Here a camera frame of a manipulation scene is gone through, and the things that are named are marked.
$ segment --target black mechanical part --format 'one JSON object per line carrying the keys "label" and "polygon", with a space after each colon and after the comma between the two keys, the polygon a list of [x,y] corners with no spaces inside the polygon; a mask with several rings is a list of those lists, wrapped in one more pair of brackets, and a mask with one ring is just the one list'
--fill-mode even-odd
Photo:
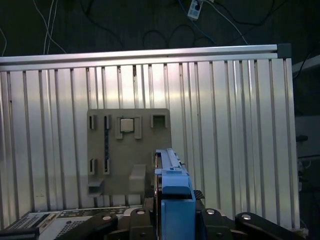
{"label": "black mechanical part", "polygon": [[56,238],[56,240],[103,239],[103,236],[114,231],[117,225],[118,217],[116,215],[106,215],[101,212]]}
{"label": "black mechanical part", "polygon": [[109,130],[108,130],[108,117],[104,117],[104,172],[107,173],[109,161]]}
{"label": "black mechanical part", "polygon": [[39,228],[18,228],[0,231],[0,240],[37,240]]}
{"label": "black mechanical part", "polygon": [[205,196],[200,190],[194,190],[193,192],[194,192],[195,200],[205,199]]}
{"label": "black mechanical part", "polygon": [[243,212],[235,216],[237,229],[246,232],[249,239],[259,240],[304,240],[292,231],[268,221],[251,212]]}
{"label": "black mechanical part", "polygon": [[154,226],[151,223],[149,211],[135,209],[131,212],[130,240],[156,240]]}
{"label": "black mechanical part", "polygon": [[247,239],[247,235],[241,231],[234,231],[233,221],[222,216],[216,209],[203,209],[201,211],[202,226],[198,227],[198,239],[208,240],[233,240]]}
{"label": "black mechanical part", "polygon": [[278,58],[279,59],[290,59],[292,58],[292,47],[291,43],[280,43],[277,45]]}

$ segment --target rectangular slot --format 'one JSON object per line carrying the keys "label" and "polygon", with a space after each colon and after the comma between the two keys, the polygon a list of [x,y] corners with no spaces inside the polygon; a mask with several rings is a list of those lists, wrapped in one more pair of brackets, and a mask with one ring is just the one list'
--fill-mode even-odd
{"label": "rectangular slot", "polygon": [[96,115],[89,116],[89,129],[95,130],[96,129]]}
{"label": "rectangular slot", "polygon": [[109,171],[109,120],[104,117],[104,171],[103,174],[110,174]]}
{"label": "rectangular slot", "polygon": [[96,159],[90,159],[89,168],[89,174],[94,175],[96,171]]}
{"label": "rectangular slot", "polygon": [[152,115],[151,116],[151,128],[167,128],[167,116],[166,115]]}

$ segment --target vertical groove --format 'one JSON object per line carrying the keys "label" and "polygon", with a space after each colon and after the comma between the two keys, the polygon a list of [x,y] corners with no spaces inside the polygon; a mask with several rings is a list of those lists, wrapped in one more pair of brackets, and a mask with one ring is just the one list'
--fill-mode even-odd
{"label": "vertical groove", "polygon": [[58,125],[58,139],[59,139],[59,156],[60,156],[60,171],[61,171],[61,185],[62,185],[62,204],[63,209],[66,209],[66,182],[65,182],[65,171],[64,171],[64,157],[61,152],[61,118],[60,118],[60,101],[59,101],[59,79],[58,71],[54,71],[54,81],[55,81],[55,101],[56,101],[56,118]]}
{"label": "vertical groove", "polygon": [[219,177],[219,158],[218,158],[218,137],[217,137],[217,118],[216,118],[216,95],[215,95],[215,78],[214,78],[214,64],[209,63],[210,82],[211,82],[211,102],[212,102],[212,121],[213,121],[213,144],[214,146],[214,164],[215,164],[215,184],[216,184],[216,202],[218,208],[221,208],[221,193],[220,193],[220,177]]}
{"label": "vertical groove", "polygon": [[250,209],[250,186],[249,186],[249,167],[248,167],[248,143],[247,143],[247,121],[246,121],[246,100],[245,100],[245,89],[244,89],[244,66],[243,62],[239,62],[240,65],[240,83],[241,83],[241,101],[242,101],[242,127],[243,127],[243,147],[244,147],[244,172],[245,172],[245,193],[246,193],[246,210],[251,212]]}
{"label": "vertical groove", "polygon": [[99,103],[98,103],[98,74],[97,74],[97,68],[96,67],[94,68],[94,93],[95,93],[95,105],[96,105],[96,108],[98,109],[99,108]]}
{"label": "vertical groove", "polygon": [[102,100],[103,100],[103,109],[107,108],[107,89],[106,89],[106,69],[103,66],[101,68],[101,75],[102,75]]}
{"label": "vertical groove", "polygon": [[169,96],[169,82],[168,82],[168,66],[163,65],[163,80],[164,80],[164,101],[165,108],[170,109],[170,96]]}
{"label": "vertical groove", "polygon": [[10,121],[10,136],[11,136],[11,155],[12,155],[12,173],[14,185],[14,205],[15,205],[15,218],[19,218],[19,197],[18,197],[18,179],[17,179],[17,164],[16,164],[16,146],[15,146],[15,132],[14,132],[14,113],[12,109],[12,91],[11,91],[11,75],[7,73],[7,87],[9,98],[9,121]]}
{"label": "vertical groove", "polygon": [[296,159],[293,159],[293,156],[291,154],[291,131],[290,131],[290,114],[289,114],[289,93],[288,93],[288,69],[287,69],[287,63],[286,60],[283,60],[283,70],[284,70],[284,94],[285,94],[285,111],[286,111],[286,125],[288,126],[288,132],[287,132],[287,141],[288,141],[288,158],[289,158],[289,181],[290,181],[290,201],[291,201],[291,224],[292,228],[296,228],[296,222],[295,222],[295,196],[294,196],[294,185],[293,185],[293,173],[292,167],[293,163],[292,161],[295,161]]}
{"label": "vertical groove", "polygon": [[141,65],[141,87],[142,87],[142,102],[143,108],[146,108],[146,89],[145,89],[145,71],[144,66]]}
{"label": "vertical groove", "polygon": [[75,109],[75,90],[74,90],[74,81],[75,81],[75,72],[73,69],[70,69],[70,82],[71,82],[71,105],[72,105],[72,121],[73,121],[73,138],[74,138],[74,156],[75,156],[75,172],[76,172],[76,186],[78,194],[78,206],[82,208],[82,198],[80,190],[80,170],[78,163],[78,141],[77,141],[77,126],[76,126],[76,109]]}
{"label": "vertical groove", "polygon": [[117,71],[118,71],[119,108],[123,109],[124,108],[124,100],[123,100],[123,96],[122,96],[122,73],[121,73],[121,67],[120,66],[117,67]]}
{"label": "vertical groove", "polygon": [[231,108],[230,108],[230,84],[229,84],[229,69],[228,69],[228,62],[224,62],[224,71],[225,71],[225,82],[226,82],[226,101],[227,101],[227,114],[228,114],[228,139],[229,139],[229,152],[230,152],[230,171],[231,171],[231,196],[232,196],[232,215],[236,215],[236,186],[235,186],[235,168],[234,168],[234,150],[233,150],[233,143],[232,143],[232,123],[231,123]]}
{"label": "vertical groove", "polygon": [[[53,70],[54,81],[55,81],[55,70]],[[58,206],[58,189],[57,189],[57,175],[56,175],[56,155],[55,155],[55,144],[54,144],[54,127],[52,124],[52,106],[51,106],[51,83],[50,83],[50,72],[47,72],[47,84],[46,84],[46,92],[48,94],[48,112],[49,112],[49,125],[51,127],[51,139],[52,139],[52,154],[53,154],[53,171],[54,171],[54,197],[55,197],[55,208]]]}
{"label": "vertical groove", "polygon": [[42,145],[43,145],[43,163],[44,163],[44,179],[45,179],[45,195],[46,195],[46,207],[48,211],[51,210],[50,194],[49,194],[49,174],[48,174],[48,153],[46,144],[46,132],[45,132],[45,116],[44,116],[44,95],[43,95],[43,78],[42,71],[39,71],[39,94],[40,94],[40,113],[41,113],[41,129],[42,129]]}
{"label": "vertical groove", "polygon": [[29,107],[28,107],[28,90],[27,90],[27,76],[26,72],[22,72],[23,80],[23,95],[24,95],[24,109],[25,109],[25,128],[26,128],[26,146],[28,154],[28,167],[29,167],[29,182],[30,182],[30,198],[31,198],[31,209],[35,210],[35,197],[34,197],[34,180],[33,180],[33,169],[31,160],[31,146],[30,146],[30,125],[29,125]]}
{"label": "vertical groove", "polygon": [[134,108],[139,109],[139,96],[138,96],[138,78],[137,78],[137,66],[132,66],[133,72],[133,98],[134,98]]}
{"label": "vertical groove", "polygon": [[260,160],[260,183],[261,183],[261,209],[262,217],[266,216],[265,209],[265,179],[264,179],[264,163],[262,159],[262,139],[261,139],[261,116],[260,116],[260,95],[259,95],[259,76],[258,76],[258,62],[254,61],[254,74],[255,74],[255,94],[256,94],[256,112],[257,112],[257,125],[258,125],[258,139],[259,139],[259,160]]}
{"label": "vertical groove", "polygon": [[180,97],[181,97],[181,113],[182,113],[182,135],[183,135],[183,152],[184,152],[184,163],[186,169],[189,169],[189,158],[187,151],[187,124],[186,124],[186,104],[185,104],[185,87],[184,87],[184,71],[183,66],[179,63],[179,81],[180,81]]}
{"label": "vertical groove", "polygon": [[279,206],[279,177],[278,177],[278,156],[277,156],[277,139],[275,123],[275,96],[274,96],[274,77],[272,71],[272,60],[269,60],[270,75],[270,94],[271,94],[271,115],[272,115],[272,142],[273,142],[273,160],[274,160],[274,180],[275,180],[275,205],[276,221],[280,224],[280,206]]}
{"label": "vertical groove", "polygon": [[89,73],[89,68],[85,69],[86,73],[86,87],[87,87],[87,99],[88,99],[88,109],[91,109],[92,106],[92,101],[91,101],[91,86],[90,86],[90,73]]}
{"label": "vertical groove", "polygon": [[198,110],[198,131],[199,131],[199,153],[200,153],[200,169],[201,169],[201,189],[203,194],[206,195],[205,190],[205,180],[204,180],[204,153],[202,148],[202,125],[201,125],[201,105],[200,105],[200,89],[199,89],[199,73],[198,64],[194,63],[194,73],[195,73],[195,89],[196,89],[196,107]]}
{"label": "vertical groove", "polygon": [[155,108],[155,97],[154,97],[154,76],[152,71],[152,65],[148,65],[149,73],[149,94],[150,94],[150,108]]}
{"label": "vertical groove", "polygon": [[[4,105],[3,105],[3,92],[2,92],[2,77],[1,77],[1,72],[0,72],[0,144],[2,145],[2,149],[3,149],[3,152],[0,152],[1,155],[3,155],[3,162],[5,164],[5,170],[7,170],[7,165],[6,165],[6,159],[7,159],[7,156],[6,156],[6,140],[5,140],[5,121],[4,121]],[[4,229],[5,228],[5,219],[4,219],[4,205],[3,205],[3,196],[6,196],[6,195],[3,195],[3,191],[2,191],[2,187],[3,187],[3,184],[7,184],[6,183],[2,183],[1,181],[1,172],[0,172],[0,229]]]}

